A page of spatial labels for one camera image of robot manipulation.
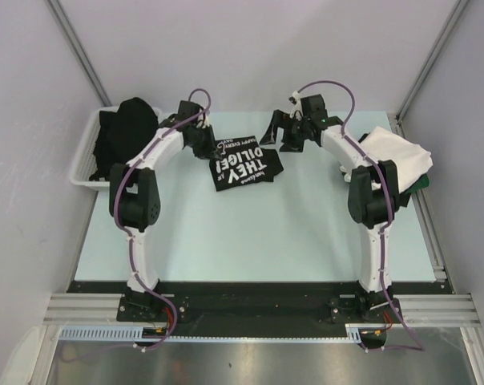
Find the black t-shirt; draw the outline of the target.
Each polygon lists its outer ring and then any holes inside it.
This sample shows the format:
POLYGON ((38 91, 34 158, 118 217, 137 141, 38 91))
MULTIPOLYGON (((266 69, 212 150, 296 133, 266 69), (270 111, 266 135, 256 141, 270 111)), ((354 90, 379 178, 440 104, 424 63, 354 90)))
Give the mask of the black t-shirt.
POLYGON ((260 182, 273 182, 284 171, 278 152, 262 148, 255 136, 217 140, 218 160, 209 167, 217 192, 260 182))

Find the white plastic laundry basket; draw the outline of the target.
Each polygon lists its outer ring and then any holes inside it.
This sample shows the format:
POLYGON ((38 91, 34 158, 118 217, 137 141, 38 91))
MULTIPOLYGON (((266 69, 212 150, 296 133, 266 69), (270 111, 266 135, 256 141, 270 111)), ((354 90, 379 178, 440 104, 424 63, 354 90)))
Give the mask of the white plastic laundry basket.
POLYGON ((95 191, 109 190, 109 181, 105 179, 90 180, 90 176, 98 170, 94 150, 101 128, 100 113, 102 111, 116 113, 118 109, 119 106, 101 107, 92 112, 71 162, 69 181, 73 185, 90 188, 95 191))

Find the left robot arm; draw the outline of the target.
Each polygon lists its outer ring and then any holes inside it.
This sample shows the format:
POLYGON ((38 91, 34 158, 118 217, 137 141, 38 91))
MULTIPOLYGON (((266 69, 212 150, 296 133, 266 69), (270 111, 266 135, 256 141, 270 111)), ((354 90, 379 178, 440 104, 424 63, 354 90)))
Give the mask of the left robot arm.
POLYGON ((115 225, 126 234, 130 267, 123 306, 134 307, 148 321, 158 318, 166 306, 163 296, 155 292, 159 277, 147 259, 149 228, 161 210, 156 172, 186 147, 202 160, 220 156, 208 121, 210 107, 189 99, 180 101, 178 111, 157 127, 137 155, 111 169, 109 211, 115 225))

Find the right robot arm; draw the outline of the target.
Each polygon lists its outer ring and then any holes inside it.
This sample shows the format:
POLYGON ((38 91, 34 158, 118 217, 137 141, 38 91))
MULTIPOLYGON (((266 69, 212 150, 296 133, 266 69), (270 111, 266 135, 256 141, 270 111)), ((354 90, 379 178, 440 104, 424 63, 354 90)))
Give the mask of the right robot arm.
POLYGON ((275 110, 261 145, 276 143, 284 130, 282 152, 302 152, 311 140, 331 153, 350 174, 348 210, 361 235, 361 273, 357 280, 355 310, 365 322, 373 322, 392 305, 389 276, 389 231, 397 209, 397 166, 377 161, 346 130, 346 122, 330 116, 319 94, 289 98, 290 112, 275 110))

